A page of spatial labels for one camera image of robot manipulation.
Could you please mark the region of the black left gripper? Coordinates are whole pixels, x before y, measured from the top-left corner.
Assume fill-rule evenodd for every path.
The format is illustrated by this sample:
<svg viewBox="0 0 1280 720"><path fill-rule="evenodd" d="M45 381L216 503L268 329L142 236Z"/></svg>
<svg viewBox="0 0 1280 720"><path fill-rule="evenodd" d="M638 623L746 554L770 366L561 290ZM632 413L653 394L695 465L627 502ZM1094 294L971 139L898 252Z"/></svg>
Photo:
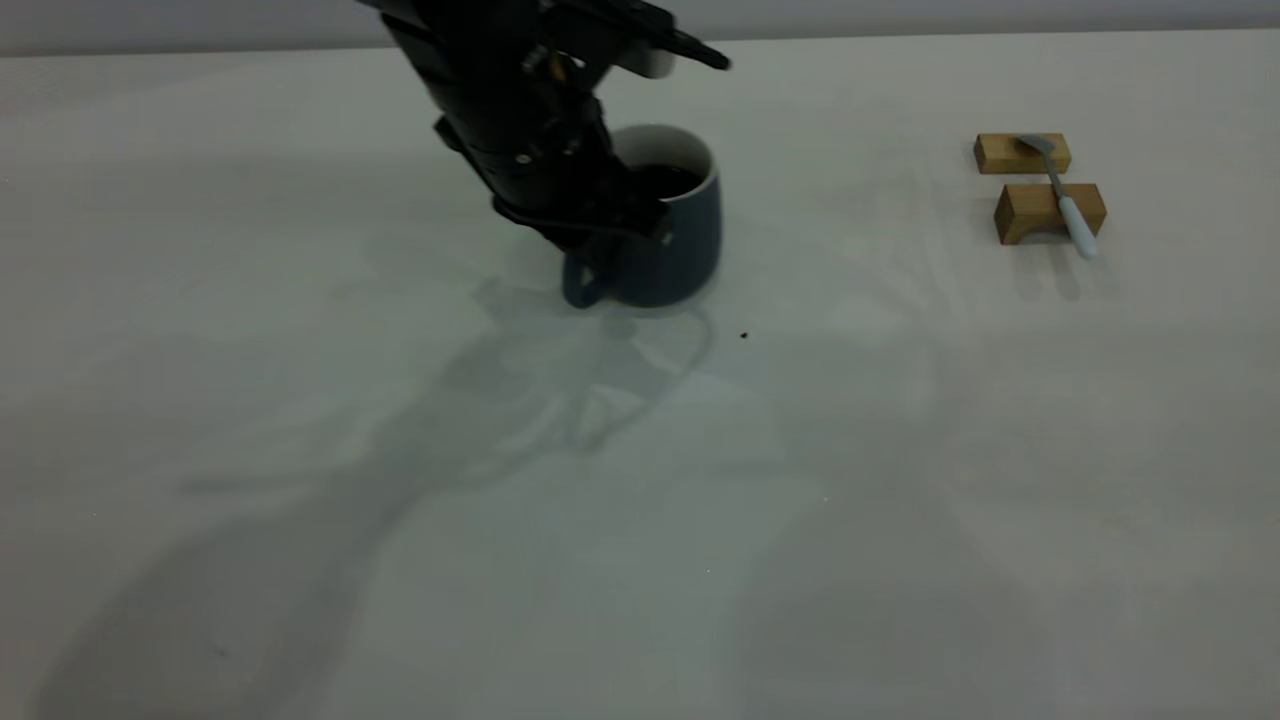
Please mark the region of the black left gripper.
<svg viewBox="0 0 1280 720"><path fill-rule="evenodd" d="M582 263L608 263L630 241L672 227L641 196L608 136L595 90L603 60L436 63L436 133L461 155L507 219L554 236Z"/></svg>

